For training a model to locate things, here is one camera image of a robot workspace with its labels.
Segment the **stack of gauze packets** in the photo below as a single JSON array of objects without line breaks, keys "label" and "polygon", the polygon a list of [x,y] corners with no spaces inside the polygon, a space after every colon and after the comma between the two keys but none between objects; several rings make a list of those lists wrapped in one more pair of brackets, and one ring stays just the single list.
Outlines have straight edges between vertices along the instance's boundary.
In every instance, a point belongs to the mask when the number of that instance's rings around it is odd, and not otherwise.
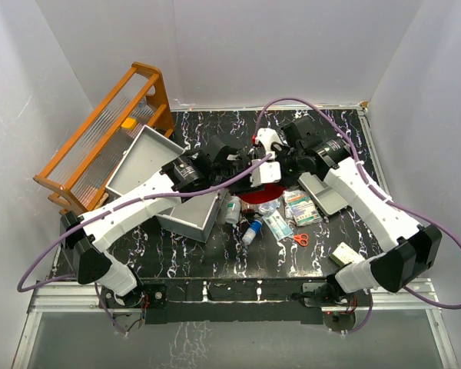
[{"label": "stack of gauze packets", "polygon": [[322,221],[322,217],[312,198],[305,191],[285,191],[283,198],[297,227],[304,227]]}]

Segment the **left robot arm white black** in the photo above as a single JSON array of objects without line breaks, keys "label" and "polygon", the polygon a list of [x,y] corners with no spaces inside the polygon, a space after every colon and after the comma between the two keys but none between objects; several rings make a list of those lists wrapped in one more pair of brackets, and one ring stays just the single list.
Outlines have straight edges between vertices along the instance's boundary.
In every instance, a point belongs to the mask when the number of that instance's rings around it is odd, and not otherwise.
[{"label": "left robot arm white black", "polygon": [[263,144],[247,151],[231,145],[231,137],[216,135],[203,148],[184,151],[149,179],[101,208],[61,217],[65,231],[59,242],[79,284],[107,288],[125,307],[138,305],[143,283],[133,268],[119,261],[110,248],[139,224],[197,196],[221,189],[253,193],[264,186],[255,177],[274,163]]}]

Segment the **red first aid pouch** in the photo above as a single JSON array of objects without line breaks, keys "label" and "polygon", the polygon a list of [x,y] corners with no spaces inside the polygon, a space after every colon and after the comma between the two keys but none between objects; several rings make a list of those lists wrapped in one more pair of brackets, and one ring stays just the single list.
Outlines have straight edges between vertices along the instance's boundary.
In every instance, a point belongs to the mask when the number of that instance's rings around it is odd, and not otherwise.
[{"label": "red first aid pouch", "polygon": [[248,204],[263,204],[278,199],[285,190],[280,184],[265,184],[259,191],[239,194],[238,197]]}]

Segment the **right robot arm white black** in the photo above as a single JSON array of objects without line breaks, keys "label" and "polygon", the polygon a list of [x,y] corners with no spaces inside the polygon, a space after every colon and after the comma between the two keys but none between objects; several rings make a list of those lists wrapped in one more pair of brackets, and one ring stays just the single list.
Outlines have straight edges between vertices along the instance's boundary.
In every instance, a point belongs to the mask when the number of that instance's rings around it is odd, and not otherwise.
[{"label": "right robot arm white black", "polygon": [[353,152],[342,138],[322,139],[308,117],[282,126],[281,131],[285,144],[273,144],[272,148],[283,177],[292,181],[303,173],[316,175],[360,216],[382,250],[327,276],[326,284],[315,290],[319,298],[343,305],[363,289],[382,287],[398,292],[433,266],[441,231],[389,206],[382,189],[373,181],[363,180]]}]

